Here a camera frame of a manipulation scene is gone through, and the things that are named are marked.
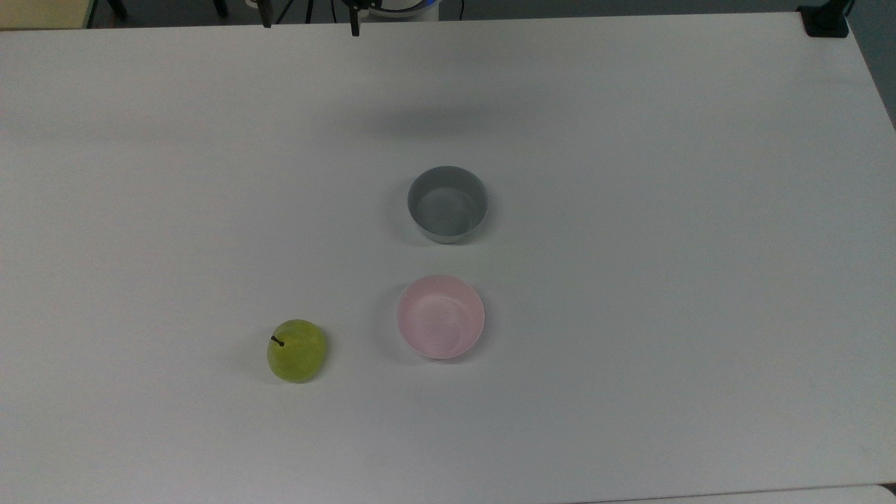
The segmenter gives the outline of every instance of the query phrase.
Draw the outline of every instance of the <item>white table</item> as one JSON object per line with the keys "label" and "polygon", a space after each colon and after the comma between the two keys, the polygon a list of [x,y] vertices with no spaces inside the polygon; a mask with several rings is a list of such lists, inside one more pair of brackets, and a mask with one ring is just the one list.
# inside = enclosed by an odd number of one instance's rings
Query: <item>white table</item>
{"label": "white table", "polygon": [[[5,502],[896,481],[896,135],[790,13],[0,33]],[[492,213],[427,242],[410,181]],[[403,286],[482,340],[428,361]],[[307,385],[264,351],[301,317]]]}
{"label": "white table", "polygon": [[638,501],[643,504],[893,504],[896,498],[880,486],[829,488],[802,491],[766,491],[709,497]]}

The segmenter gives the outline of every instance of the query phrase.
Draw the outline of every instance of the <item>apple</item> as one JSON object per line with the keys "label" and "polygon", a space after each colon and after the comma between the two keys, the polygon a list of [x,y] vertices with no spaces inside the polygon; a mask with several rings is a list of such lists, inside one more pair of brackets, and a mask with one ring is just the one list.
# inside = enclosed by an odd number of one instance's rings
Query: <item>apple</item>
{"label": "apple", "polygon": [[317,374],[326,353],[320,327],[307,320],[288,320],[274,329],[268,342],[268,365],[278,378],[303,383]]}

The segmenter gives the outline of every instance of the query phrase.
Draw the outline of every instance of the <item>pink bowl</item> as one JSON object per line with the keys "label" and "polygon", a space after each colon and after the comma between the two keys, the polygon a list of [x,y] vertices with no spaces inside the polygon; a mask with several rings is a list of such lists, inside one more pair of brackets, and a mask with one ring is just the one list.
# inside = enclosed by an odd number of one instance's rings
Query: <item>pink bowl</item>
{"label": "pink bowl", "polygon": [[425,276],[398,303],[398,329],[411,348],[430,359],[466,352],[482,334],[486,311],[476,290],[453,276]]}

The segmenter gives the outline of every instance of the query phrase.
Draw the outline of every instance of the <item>gray bowl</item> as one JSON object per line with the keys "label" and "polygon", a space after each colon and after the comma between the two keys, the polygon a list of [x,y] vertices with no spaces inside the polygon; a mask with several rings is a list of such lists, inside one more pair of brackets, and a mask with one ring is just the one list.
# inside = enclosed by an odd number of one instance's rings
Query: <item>gray bowl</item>
{"label": "gray bowl", "polygon": [[428,169],[410,186],[408,211],[427,238],[455,243],[472,235],[485,219],[486,187],[463,168]]}

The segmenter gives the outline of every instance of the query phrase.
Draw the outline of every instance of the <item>bowl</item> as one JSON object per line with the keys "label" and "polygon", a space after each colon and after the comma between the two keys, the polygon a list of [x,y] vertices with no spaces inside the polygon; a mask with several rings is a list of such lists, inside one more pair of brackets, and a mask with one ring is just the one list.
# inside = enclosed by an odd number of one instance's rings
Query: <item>bowl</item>
{"label": "bowl", "polygon": [[450,359],[476,344],[486,311],[469,284],[437,274],[405,289],[397,318],[401,336],[417,353],[430,359]]}
{"label": "bowl", "polygon": [[472,235],[485,219],[486,187],[463,168],[428,169],[410,186],[408,211],[427,238],[438,243],[456,243]]}

